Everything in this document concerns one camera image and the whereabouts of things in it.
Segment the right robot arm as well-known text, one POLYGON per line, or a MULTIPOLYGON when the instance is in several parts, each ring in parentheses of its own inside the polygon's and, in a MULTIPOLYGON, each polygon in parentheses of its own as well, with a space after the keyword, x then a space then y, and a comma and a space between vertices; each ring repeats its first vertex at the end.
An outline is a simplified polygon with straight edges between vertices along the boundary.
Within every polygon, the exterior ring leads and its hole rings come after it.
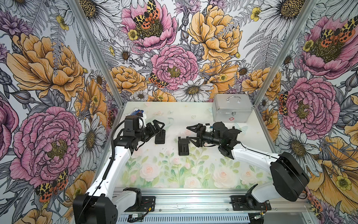
POLYGON ((199 123, 188 126, 187 130, 196 133, 195 137, 187 138, 196 147, 207 143, 217 146, 224 157, 246 162, 271 174, 272 181, 254 184, 245 196, 231 202, 234 207, 247 211, 266 210, 272 199, 295 202, 306 191, 309 177, 290 153, 275 154, 249 148, 237 139, 241 130, 235 127, 229 129, 223 122, 212 125, 199 123))

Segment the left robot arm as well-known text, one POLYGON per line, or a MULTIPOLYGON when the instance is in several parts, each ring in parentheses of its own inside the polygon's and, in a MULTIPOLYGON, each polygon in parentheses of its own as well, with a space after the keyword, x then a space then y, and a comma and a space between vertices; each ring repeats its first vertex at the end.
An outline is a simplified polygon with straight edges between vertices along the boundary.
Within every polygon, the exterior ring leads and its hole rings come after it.
POLYGON ((113 128, 110 135, 111 155, 87 191, 73 202, 76 224, 115 224, 127 210, 142 207, 140 189, 125 188, 114 196, 117 179, 133 152, 159 134, 165 123, 158 120, 145 122, 145 115, 129 115, 113 128))

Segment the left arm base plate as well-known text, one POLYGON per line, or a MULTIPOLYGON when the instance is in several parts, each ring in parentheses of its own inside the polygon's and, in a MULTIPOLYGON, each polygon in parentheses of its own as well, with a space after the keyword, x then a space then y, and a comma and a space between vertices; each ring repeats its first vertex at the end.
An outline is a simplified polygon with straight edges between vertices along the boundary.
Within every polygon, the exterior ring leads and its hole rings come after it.
POLYGON ((156 197, 155 196, 145 196, 141 199, 141 205, 135 206, 132 211, 135 212, 154 212, 155 211, 155 204, 156 204, 156 197))

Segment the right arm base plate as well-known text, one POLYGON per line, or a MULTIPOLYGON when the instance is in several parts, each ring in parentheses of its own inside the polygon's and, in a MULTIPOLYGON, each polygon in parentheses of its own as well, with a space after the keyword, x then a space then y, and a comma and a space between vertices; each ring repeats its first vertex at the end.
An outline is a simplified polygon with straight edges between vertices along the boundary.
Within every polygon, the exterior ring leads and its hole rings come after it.
POLYGON ((244 195, 230 196, 230 200, 234 211, 271 211, 272 209, 269 201, 259 203, 254 198, 244 195))

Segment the phone stand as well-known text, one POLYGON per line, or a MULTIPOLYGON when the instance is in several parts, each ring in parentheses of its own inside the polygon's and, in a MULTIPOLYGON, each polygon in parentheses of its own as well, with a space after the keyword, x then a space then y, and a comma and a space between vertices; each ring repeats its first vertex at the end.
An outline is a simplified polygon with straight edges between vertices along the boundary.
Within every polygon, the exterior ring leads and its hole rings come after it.
POLYGON ((181 138, 178 137, 178 154, 179 156, 188 156, 189 155, 189 144, 190 140, 188 137, 181 138))
POLYGON ((163 129, 155 136, 155 144, 162 145, 166 142, 166 131, 163 129))

